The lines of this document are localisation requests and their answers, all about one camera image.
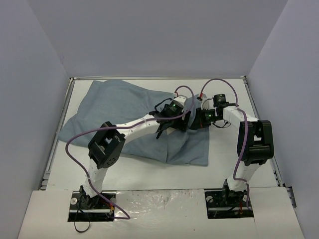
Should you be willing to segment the cream pillow with yellow band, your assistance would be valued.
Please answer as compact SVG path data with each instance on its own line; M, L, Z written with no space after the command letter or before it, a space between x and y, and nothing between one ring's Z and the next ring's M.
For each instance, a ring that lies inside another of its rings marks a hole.
M175 129L170 127L166 130L166 133L167 133L167 135L169 135L169 134L173 133L174 131L175 131Z

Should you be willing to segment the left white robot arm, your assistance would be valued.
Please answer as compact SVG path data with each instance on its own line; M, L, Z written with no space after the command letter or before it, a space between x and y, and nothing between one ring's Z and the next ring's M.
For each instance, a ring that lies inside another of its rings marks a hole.
M186 96L178 96L160 112L154 110L140 119L119 125L120 129L98 131L92 137L88 143L88 177L80 187L80 200L84 209L92 209L100 204L98 193L102 192L106 172L118 161L126 143L148 134L156 134L156 139L159 139L162 132L170 127L186 129L190 112L187 112L185 117L173 119L184 113L186 100ZM159 121L154 120L155 118L172 119Z

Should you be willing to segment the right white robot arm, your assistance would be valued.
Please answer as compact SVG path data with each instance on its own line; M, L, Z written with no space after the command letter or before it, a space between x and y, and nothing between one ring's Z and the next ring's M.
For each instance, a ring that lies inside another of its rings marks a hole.
M274 156L272 124L246 114L236 106L221 106L215 109L197 108L191 127L208 128L224 120L238 130L237 154L234 171L223 185L221 200L228 206L239 200L238 193L249 194L249 181L254 173Z

